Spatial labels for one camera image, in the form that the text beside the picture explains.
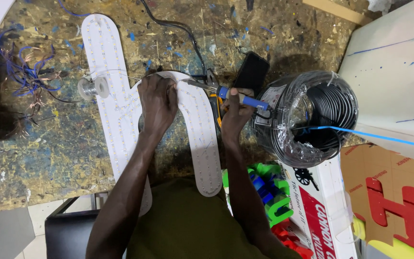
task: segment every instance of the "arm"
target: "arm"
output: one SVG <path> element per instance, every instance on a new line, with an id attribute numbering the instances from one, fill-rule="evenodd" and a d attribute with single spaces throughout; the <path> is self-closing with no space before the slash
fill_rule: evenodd
<path id="1" fill-rule="evenodd" d="M 137 224 L 152 155 L 177 113 L 175 85 L 172 79 L 153 74 L 137 86 L 144 126 L 129 163 L 92 227 L 86 258 L 122 257 Z"/>
<path id="2" fill-rule="evenodd" d="M 234 219 L 241 225 L 249 242 L 262 254 L 271 257 L 271 249 L 283 245 L 271 232 L 263 202 L 250 181 L 242 157 L 239 134 L 245 123 L 250 120 L 254 108 L 240 106 L 237 92 L 237 89 L 231 90 L 231 97 L 227 100 L 230 107 L 222 120 L 221 128 L 226 150 L 231 208 Z"/>

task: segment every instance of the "paint-stained wooden table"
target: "paint-stained wooden table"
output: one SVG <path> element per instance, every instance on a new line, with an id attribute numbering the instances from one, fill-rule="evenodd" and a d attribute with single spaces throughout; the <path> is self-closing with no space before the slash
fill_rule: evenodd
<path id="1" fill-rule="evenodd" d="M 147 15 L 139 0 L 61 0 L 72 12 L 99 12 L 111 17 L 121 34 L 128 74 L 141 78 L 154 70 L 200 74 L 200 62 L 186 33 L 162 27 Z M 337 1 L 364 12 L 366 1 Z M 355 25 L 303 5 L 299 0 L 148 0 L 155 17 L 189 25 L 199 42 L 206 67 L 215 68 L 220 83 L 230 85 L 244 53 L 254 51 L 268 59 L 267 82 L 284 73 L 337 71 Z M 4 48 L 38 47 L 41 59 L 53 44 L 56 54 L 46 64 L 53 92 L 63 100 L 77 100 L 78 79 L 88 70 L 79 31 L 83 18 L 61 9 L 56 0 L 17 0 L 0 32 Z M 60 103 L 44 94 L 45 104 L 17 130 L 14 120 L 23 114 L 31 96 L 13 97 L 17 85 L 6 81 L 0 58 L 0 210 L 110 190 L 115 184 L 94 101 Z M 360 144 L 352 138 L 346 145 Z M 247 126 L 241 144 L 248 163 L 273 157 L 256 143 Z M 159 144 L 151 163 L 153 181 L 192 173 L 184 120 L 179 113 Z"/>

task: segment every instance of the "smartphone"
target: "smartphone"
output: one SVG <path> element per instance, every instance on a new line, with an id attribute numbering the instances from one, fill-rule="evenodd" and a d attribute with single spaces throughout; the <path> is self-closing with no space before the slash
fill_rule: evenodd
<path id="1" fill-rule="evenodd" d="M 248 52 L 237 74 L 233 87 L 253 89 L 255 96 L 260 93 L 266 74 L 269 70 L 269 63 L 255 52 Z"/>

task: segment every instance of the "black chair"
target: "black chair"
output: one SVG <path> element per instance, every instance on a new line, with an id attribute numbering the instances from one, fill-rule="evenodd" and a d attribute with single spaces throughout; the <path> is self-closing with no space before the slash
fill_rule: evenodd
<path id="1" fill-rule="evenodd" d="M 92 210 L 64 213 L 79 197 L 66 200 L 46 218 L 46 248 L 48 259 L 84 259 L 92 226 L 100 210 L 96 195 L 91 195 Z"/>

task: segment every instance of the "olive green shirt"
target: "olive green shirt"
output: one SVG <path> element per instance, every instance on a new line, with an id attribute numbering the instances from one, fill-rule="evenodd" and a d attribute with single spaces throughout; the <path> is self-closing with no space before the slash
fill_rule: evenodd
<path id="1" fill-rule="evenodd" d="M 176 178 L 151 188 L 153 204 L 139 218 L 127 258 L 267 258 L 250 244 L 226 204 L 224 189 L 214 197 L 199 193 L 194 178 Z M 301 259 L 284 246 L 272 257 Z"/>

